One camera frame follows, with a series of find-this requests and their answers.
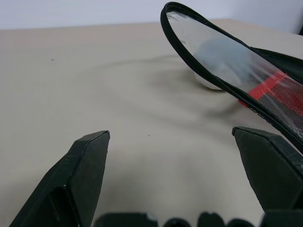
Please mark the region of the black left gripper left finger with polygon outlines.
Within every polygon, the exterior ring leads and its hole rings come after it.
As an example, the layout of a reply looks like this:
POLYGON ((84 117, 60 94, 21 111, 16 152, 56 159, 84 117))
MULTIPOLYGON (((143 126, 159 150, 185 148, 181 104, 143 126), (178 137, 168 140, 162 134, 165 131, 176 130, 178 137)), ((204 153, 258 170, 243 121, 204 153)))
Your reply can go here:
POLYGON ((9 227, 90 227, 109 140, 109 131, 98 131, 74 141, 43 176, 9 227))

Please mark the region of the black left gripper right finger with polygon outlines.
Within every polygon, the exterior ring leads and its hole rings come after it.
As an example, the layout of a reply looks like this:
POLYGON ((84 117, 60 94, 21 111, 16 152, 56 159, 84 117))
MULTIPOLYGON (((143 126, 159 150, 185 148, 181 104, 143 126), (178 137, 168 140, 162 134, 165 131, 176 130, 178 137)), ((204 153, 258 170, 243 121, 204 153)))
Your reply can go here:
POLYGON ((303 210, 303 155, 283 137, 234 127, 248 181, 263 210, 303 210))

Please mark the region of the red clear zipper pouch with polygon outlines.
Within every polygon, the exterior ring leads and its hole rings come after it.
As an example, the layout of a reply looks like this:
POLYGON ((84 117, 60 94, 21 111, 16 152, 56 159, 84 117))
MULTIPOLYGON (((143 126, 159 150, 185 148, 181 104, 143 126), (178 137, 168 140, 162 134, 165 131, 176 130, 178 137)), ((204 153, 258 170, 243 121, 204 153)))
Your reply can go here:
POLYGON ((256 112, 303 154, 303 60, 248 46, 177 2, 164 5, 160 23, 190 69, 256 112))

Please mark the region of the white round object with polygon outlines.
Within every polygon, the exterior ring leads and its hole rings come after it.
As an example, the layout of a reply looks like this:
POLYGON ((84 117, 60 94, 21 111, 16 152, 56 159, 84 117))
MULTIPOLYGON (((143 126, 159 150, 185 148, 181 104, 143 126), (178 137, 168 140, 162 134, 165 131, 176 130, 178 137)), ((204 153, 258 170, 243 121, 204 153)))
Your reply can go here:
POLYGON ((206 80, 204 77, 202 77, 200 74, 196 73, 195 71, 193 71, 193 74, 194 74, 197 82, 200 83, 205 88, 207 88, 209 90, 213 90, 213 91, 223 91, 223 89, 221 89, 220 87, 209 82, 208 80, 206 80))

